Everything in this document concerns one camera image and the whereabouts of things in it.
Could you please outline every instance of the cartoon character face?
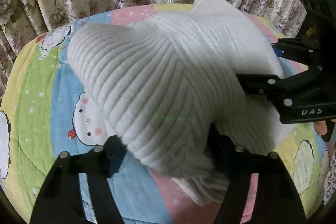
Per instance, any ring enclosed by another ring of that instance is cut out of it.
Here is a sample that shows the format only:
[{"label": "cartoon character face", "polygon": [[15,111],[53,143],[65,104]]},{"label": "cartoon character face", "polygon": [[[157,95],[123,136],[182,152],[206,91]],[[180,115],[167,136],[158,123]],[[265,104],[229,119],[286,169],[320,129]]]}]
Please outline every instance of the cartoon character face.
[{"label": "cartoon character face", "polygon": [[50,50],[61,44],[73,31],[72,25],[65,25],[46,35],[41,43],[40,60],[44,59]]},{"label": "cartoon character face", "polygon": [[9,158],[9,140],[11,133],[11,124],[6,114],[0,111],[0,175],[5,179],[8,175],[8,167],[11,163]]},{"label": "cartoon character face", "polygon": [[295,187],[300,195],[309,187],[313,163],[314,154],[312,146],[307,140],[303,140],[296,152],[293,175]]},{"label": "cartoon character face", "polygon": [[79,97],[72,122],[75,129],[69,131],[68,137],[73,139],[77,136],[85,145],[103,145],[108,137],[115,135],[97,105],[85,92]]}]

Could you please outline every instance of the folded towel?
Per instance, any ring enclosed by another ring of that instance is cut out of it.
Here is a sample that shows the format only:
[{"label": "folded towel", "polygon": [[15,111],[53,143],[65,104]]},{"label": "folded towel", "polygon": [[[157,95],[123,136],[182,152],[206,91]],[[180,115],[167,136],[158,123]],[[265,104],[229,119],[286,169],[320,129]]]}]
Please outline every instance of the folded towel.
[{"label": "folded towel", "polygon": [[195,0],[190,12],[128,27],[87,24],[68,63],[127,149],[198,204],[221,202],[228,186],[205,153],[211,123],[263,155],[293,128],[241,88],[236,74],[283,73],[264,35],[225,0]]}]

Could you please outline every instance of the bedsheet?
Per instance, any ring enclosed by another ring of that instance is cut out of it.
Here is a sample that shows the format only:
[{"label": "bedsheet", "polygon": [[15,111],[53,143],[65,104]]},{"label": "bedsheet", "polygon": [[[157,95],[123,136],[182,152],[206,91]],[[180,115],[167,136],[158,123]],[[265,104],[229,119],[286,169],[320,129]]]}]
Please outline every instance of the bedsheet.
[{"label": "bedsheet", "polygon": [[[92,22],[127,25],[163,11],[187,11],[191,5],[147,5],[114,10],[74,21],[28,43],[19,54],[0,109],[1,184],[27,222],[43,181],[62,151],[86,153],[103,144],[112,131],[67,64],[73,34]],[[246,14],[270,43],[283,37],[273,25]],[[287,76],[306,67],[280,59]],[[324,181],[333,151],[317,137],[312,124],[299,124],[276,148],[311,215],[324,196]],[[257,188],[253,175],[242,222],[250,219]],[[95,222],[86,176],[80,175],[87,219]],[[125,223],[211,224],[219,203],[197,206],[170,179],[149,170],[127,153],[109,186]]]}]

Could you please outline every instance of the red mushroom print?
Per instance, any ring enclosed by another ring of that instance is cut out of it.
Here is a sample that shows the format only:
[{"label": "red mushroom print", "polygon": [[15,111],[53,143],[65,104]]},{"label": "red mushroom print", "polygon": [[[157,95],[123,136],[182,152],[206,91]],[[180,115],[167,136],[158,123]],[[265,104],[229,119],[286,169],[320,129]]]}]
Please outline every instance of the red mushroom print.
[{"label": "red mushroom print", "polygon": [[73,139],[76,138],[76,130],[72,129],[68,132],[68,138]]},{"label": "red mushroom print", "polygon": [[46,36],[46,34],[40,35],[37,39],[35,43],[40,42],[44,37]]}]

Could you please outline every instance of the finger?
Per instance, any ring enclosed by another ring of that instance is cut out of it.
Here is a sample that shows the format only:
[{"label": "finger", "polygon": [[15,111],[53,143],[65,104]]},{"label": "finger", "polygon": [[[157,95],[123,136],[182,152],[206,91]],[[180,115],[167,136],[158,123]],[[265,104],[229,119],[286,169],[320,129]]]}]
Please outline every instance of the finger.
[{"label": "finger", "polygon": [[314,122],[314,128],[318,136],[326,135],[328,131],[325,121]]}]

